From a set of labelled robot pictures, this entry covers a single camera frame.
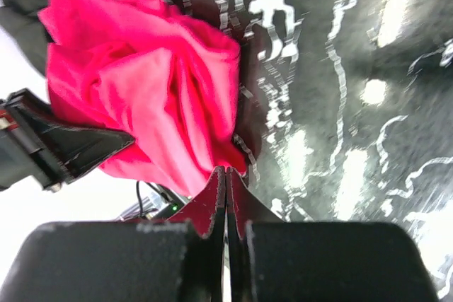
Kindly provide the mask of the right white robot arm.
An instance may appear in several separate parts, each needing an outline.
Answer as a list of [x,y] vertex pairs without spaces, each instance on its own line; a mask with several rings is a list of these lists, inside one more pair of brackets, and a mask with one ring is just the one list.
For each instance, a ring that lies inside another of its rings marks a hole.
[[392,223],[284,222],[233,168],[184,202],[153,187],[110,222],[52,222],[24,241],[2,301],[436,301]]

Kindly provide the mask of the magenta t shirt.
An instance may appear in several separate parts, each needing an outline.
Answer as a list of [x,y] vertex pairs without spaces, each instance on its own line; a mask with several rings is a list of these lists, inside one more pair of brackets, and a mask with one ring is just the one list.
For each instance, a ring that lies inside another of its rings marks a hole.
[[134,143],[101,169],[195,196],[217,166],[246,172],[233,134],[240,47],[163,0],[49,0],[46,79],[61,120]]

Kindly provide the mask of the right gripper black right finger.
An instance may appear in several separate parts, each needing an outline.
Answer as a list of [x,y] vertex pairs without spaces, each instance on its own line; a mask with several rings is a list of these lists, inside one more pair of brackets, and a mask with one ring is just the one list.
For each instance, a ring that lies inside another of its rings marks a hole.
[[284,222],[226,170],[233,301],[436,301],[412,238],[386,222]]

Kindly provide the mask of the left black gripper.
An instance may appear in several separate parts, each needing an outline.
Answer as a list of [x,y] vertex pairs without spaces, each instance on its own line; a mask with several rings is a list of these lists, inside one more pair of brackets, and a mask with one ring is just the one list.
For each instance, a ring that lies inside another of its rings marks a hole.
[[1,191],[31,176],[58,192],[133,143],[126,132],[63,122],[21,89],[1,100]]

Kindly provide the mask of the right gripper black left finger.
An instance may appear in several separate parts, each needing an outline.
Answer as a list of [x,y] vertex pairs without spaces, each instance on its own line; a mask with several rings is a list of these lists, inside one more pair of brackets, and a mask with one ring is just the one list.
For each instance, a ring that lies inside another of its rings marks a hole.
[[54,222],[24,241],[2,301],[220,301],[225,172],[166,221]]

